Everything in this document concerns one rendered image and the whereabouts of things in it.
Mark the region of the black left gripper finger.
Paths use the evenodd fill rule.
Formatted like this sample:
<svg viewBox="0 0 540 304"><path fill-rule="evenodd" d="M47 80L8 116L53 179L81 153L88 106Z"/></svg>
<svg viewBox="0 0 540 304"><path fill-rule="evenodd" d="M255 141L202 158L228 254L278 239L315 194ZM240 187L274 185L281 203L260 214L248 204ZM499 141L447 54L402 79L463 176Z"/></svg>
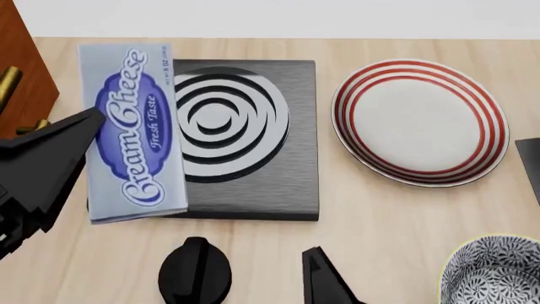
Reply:
<svg viewBox="0 0 540 304"><path fill-rule="evenodd" d="M30 212L46 212L65 198L105 116L89 108L23 136L0 139L0 187Z"/></svg>

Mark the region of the silver spiral stove burner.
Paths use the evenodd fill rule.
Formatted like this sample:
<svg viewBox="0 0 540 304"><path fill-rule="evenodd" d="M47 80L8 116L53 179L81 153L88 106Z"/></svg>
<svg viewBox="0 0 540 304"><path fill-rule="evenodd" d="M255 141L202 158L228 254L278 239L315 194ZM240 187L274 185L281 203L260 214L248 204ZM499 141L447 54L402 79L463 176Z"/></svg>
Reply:
<svg viewBox="0 0 540 304"><path fill-rule="evenodd" d="M228 182L265 166L289 134L289 106L270 80L243 68L198 68L174 77L189 182Z"/></svg>

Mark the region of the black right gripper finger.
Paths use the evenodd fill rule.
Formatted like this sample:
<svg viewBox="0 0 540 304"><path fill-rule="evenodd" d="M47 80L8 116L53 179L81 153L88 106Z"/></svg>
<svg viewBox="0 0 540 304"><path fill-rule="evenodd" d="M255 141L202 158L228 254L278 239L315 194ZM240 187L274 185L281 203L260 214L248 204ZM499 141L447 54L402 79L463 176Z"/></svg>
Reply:
<svg viewBox="0 0 540 304"><path fill-rule="evenodd" d="M305 304L367 304L359 301L321 247L302 253Z"/></svg>

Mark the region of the brown wooden cabinet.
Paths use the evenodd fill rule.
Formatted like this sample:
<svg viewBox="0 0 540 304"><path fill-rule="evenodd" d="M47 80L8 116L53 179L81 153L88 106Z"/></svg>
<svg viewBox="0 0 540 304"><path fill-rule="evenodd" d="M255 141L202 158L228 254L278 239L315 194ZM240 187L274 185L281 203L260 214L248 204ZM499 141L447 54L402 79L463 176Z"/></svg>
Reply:
<svg viewBox="0 0 540 304"><path fill-rule="evenodd" d="M0 75L10 66L23 75L7 105L0 106L0 138L13 138L17 128L48 118L59 96L14 0L0 0Z"/></svg>

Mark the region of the white plate with red rings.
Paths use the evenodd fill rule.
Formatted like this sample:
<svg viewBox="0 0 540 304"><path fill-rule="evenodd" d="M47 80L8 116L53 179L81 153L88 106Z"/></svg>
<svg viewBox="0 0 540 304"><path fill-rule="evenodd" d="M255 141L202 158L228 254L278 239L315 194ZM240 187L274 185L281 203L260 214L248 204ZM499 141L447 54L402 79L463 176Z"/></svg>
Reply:
<svg viewBox="0 0 540 304"><path fill-rule="evenodd" d="M398 58L358 68L332 97L332 125L361 164L396 182L457 187L504 159L510 128L480 83L437 62Z"/></svg>

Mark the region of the dark grey flat object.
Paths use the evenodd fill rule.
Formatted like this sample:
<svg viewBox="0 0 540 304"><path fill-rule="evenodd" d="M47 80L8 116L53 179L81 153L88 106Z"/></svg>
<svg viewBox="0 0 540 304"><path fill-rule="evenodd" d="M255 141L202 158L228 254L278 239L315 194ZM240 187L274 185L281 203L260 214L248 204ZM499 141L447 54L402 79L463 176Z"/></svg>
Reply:
<svg viewBox="0 0 540 304"><path fill-rule="evenodd" d="M536 200L540 205L540 138L517 140L516 147Z"/></svg>

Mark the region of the black stove knob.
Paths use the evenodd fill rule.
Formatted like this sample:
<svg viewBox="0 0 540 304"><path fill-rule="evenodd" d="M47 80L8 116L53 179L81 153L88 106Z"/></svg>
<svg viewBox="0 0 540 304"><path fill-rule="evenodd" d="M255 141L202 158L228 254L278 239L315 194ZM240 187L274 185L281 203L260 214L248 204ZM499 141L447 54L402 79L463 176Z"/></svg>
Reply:
<svg viewBox="0 0 540 304"><path fill-rule="evenodd" d="M165 258L158 276L166 304L221 304L231 285L228 258L204 237L188 237Z"/></svg>

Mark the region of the dark grey stove base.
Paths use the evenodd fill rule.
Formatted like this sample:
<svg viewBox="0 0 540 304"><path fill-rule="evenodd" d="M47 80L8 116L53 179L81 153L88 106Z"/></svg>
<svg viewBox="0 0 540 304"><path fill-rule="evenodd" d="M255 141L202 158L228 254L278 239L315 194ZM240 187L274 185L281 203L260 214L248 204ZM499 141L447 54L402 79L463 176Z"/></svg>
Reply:
<svg viewBox="0 0 540 304"><path fill-rule="evenodd" d="M289 134L261 169L228 182L186 179L188 208L169 217L315 221L319 217L316 65L310 60L173 60L174 77L198 68L243 68L270 80L289 106Z"/></svg>

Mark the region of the black and white patterned bowl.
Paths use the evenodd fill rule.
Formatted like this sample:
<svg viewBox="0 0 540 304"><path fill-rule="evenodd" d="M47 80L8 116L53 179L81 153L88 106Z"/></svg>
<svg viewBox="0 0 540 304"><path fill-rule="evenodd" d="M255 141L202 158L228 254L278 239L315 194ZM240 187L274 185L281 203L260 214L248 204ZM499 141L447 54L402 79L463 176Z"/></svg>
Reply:
<svg viewBox="0 0 540 304"><path fill-rule="evenodd" d="M445 262L437 304L540 304L540 241L487 235Z"/></svg>

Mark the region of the cream cheese box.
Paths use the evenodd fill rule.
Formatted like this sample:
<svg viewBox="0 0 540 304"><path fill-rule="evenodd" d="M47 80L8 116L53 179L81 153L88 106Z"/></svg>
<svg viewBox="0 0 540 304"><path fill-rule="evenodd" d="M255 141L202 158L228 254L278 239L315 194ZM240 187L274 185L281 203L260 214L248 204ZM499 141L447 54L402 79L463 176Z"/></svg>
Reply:
<svg viewBox="0 0 540 304"><path fill-rule="evenodd" d="M170 45L80 45L78 59L84 106L105 116L86 153L90 222L186 212Z"/></svg>

